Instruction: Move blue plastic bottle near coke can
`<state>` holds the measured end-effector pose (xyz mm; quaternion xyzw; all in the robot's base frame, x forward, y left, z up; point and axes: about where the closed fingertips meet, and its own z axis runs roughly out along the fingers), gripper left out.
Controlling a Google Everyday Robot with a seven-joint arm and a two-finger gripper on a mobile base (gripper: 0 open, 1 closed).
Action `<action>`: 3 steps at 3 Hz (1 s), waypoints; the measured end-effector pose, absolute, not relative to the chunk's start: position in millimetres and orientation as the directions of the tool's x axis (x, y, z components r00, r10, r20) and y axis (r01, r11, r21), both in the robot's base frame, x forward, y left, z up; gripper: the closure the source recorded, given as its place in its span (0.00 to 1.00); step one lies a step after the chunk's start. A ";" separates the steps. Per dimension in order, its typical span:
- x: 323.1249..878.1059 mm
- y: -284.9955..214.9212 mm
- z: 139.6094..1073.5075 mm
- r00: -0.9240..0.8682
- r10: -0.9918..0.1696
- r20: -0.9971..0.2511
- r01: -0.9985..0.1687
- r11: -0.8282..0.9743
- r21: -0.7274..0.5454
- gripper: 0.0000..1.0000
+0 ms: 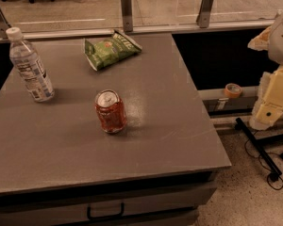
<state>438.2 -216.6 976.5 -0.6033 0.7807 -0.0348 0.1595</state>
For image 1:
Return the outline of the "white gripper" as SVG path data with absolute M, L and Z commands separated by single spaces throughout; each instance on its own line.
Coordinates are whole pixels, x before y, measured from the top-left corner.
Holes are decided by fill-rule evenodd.
M 264 29 L 249 41 L 247 47 L 256 51 L 268 50 L 269 59 L 282 64 L 273 73 L 264 72 L 260 78 L 258 99 L 249 120 L 253 129 L 266 130 L 283 114 L 283 10 L 275 18 L 272 28 Z

